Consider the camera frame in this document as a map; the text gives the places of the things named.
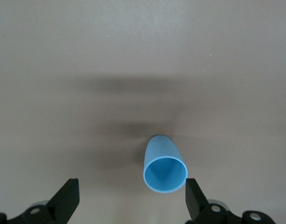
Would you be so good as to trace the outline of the blue plastic cup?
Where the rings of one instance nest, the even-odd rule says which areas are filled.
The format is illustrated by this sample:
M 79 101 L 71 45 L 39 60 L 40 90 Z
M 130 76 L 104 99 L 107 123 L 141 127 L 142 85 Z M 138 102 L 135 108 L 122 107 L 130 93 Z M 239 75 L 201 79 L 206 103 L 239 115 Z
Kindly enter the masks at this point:
M 146 186 L 158 193 L 172 193 L 185 184 L 187 177 L 187 166 L 174 142 L 165 135 L 152 137 L 144 158 Z

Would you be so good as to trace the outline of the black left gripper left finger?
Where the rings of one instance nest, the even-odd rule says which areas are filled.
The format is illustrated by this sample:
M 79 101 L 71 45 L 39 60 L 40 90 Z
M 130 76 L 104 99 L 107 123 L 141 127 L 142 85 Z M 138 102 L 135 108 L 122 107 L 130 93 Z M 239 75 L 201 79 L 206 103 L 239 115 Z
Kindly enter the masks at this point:
M 0 224 L 67 224 L 79 201 L 79 180 L 69 179 L 45 205 L 32 206 L 12 219 L 0 213 Z

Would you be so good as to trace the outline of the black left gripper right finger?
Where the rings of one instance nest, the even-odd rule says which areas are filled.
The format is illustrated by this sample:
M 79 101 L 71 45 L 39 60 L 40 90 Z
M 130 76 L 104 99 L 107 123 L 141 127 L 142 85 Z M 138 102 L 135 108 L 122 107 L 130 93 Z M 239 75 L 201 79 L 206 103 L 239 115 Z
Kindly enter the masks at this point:
M 208 202 L 194 178 L 186 179 L 185 201 L 190 215 L 185 224 L 276 224 L 260 211 L 247 210 L 239 217 L 222 205 Z

